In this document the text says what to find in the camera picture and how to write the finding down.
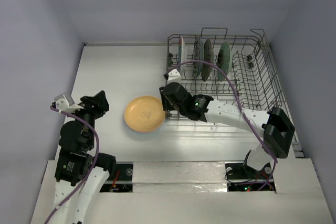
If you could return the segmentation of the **yellow plate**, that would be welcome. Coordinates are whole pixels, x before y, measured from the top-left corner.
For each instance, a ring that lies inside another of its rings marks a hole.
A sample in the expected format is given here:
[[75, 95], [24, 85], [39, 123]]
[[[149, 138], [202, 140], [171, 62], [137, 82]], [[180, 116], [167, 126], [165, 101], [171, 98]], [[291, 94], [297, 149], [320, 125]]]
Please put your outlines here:
[[124, 110], [127, 126], [140, 133], [157, 130], [165, 121], [165, 111], [159, 98], [145, 95], [132, 100]]

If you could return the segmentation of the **white plate red teal pattern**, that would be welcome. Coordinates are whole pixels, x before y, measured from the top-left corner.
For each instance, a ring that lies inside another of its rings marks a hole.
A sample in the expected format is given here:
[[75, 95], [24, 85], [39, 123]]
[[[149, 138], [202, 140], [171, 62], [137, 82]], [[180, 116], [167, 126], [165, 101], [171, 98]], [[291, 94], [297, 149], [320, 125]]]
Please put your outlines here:
[[186, 61], [187, 59], [187, 53], [186, 53], [186, 45], [185, 45], [185, 41], [183, 37], [179, 38], [179, 53], [178, 53], [178, 64], [180, 65], [178, 67], [178, 71], [180, 73], [180, 75], [183, 75], [185, 72], [185, 65], [183, 65], [183, 63]]

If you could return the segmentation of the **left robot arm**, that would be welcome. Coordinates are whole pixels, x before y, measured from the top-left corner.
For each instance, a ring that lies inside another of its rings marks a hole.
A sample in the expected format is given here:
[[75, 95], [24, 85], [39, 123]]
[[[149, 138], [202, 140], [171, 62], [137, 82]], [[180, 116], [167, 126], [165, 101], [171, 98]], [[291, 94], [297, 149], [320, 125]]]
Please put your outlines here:
[[117, 171], [115, 156], [99, 151], [95, 130], [95, 121], [109, 111], [109, 104], [104, 91], [83, 96], [78, 104], [63, 93], [50, 109], [71, 120], [60, 130], [53, 210], [45, 223], [84, 223], [93, 199]]

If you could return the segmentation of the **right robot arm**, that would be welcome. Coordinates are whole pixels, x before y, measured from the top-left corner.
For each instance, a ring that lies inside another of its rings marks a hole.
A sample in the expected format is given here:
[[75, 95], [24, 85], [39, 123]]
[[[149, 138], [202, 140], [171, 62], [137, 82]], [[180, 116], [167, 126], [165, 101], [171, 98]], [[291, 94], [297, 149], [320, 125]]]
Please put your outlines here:
[[295, 127], [282, 108], [244, 109], [207, 95], [191, 95], [177, 82], [161, 87], [159, 92], [165, 111], [177, 111], [192, 121], [220, 123], [252, 132], [259, 144], [247, 153], [241, 166], [246, 177], [255, 177], [270, 161], [288, 157]]

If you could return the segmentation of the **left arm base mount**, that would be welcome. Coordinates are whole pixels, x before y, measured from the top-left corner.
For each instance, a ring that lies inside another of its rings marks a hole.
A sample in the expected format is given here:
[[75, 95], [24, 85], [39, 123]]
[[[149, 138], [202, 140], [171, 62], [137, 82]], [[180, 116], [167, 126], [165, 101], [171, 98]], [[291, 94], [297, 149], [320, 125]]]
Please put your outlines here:
[[102, 185], [101, 193], [131, 193], [133, 191], [133, 163], [117, 163], [116, 172]]

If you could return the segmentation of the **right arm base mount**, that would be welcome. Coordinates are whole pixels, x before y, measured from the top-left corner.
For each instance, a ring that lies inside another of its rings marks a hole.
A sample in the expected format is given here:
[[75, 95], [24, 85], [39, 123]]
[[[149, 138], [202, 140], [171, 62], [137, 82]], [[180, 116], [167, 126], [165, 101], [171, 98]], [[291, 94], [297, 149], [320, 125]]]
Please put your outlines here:
[[248, 171], [243, 163], [226, 163], [225, 172], [228, 192], [276, 191], [270, 163], [261, 171]]

